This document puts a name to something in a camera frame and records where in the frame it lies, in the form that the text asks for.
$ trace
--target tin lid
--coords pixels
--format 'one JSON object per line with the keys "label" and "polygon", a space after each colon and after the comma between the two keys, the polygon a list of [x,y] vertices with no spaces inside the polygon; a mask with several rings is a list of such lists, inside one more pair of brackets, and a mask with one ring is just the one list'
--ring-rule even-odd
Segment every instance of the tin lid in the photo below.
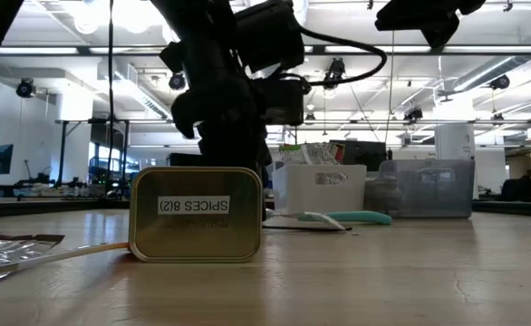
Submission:
{"label": "tin lid", "polygon": [[262,184],[247,168],[146,168],[132,185],[130,248],[148,262],[245,261],[261,214]]}

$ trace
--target table surface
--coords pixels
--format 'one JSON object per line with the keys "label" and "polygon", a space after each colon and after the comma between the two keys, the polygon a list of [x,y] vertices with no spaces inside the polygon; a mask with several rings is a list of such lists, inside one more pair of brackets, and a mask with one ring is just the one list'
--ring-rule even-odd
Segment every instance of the table surface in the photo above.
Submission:
{"label": "table surface", "polygon": [[[52,252],[128,238],[126,211],[0,218],[62,234]],[[124,250],[0,281],[0,325],[531,325],[531,217],[395,221],[346,234],[265,230],[247,264],[144,264]]]}

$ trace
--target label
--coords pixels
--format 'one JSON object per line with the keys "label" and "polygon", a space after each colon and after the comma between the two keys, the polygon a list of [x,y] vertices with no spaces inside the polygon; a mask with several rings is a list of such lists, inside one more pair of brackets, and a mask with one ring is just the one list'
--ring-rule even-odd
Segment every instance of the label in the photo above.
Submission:
{"label": "label", "polygon": [[229,214],[229,196],[173,196],[159,197],[159,215]]}

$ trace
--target wooden table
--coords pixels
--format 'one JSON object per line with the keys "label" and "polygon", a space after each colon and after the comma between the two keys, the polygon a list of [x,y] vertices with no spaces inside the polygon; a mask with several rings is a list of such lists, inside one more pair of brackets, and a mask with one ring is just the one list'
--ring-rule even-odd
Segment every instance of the wooden table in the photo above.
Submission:
{"label": "wooden table", "polygon": [[[0,218],[123,242],[125,211]],[[0,325],[531,325],[531,217],[396,221],[347,234],[264,231],[249,264],[143,264],[115,251],[0,282]]]}

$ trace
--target clear plastic container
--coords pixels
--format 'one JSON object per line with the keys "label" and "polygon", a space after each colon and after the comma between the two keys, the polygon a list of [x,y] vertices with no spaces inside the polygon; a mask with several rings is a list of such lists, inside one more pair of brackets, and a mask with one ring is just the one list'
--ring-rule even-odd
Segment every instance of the clear plastic container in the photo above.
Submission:
{"label": "clear plastic container", "polygon": [[396,217],[470,217],[475,161],[384,161],[366,181],[364,209]]}

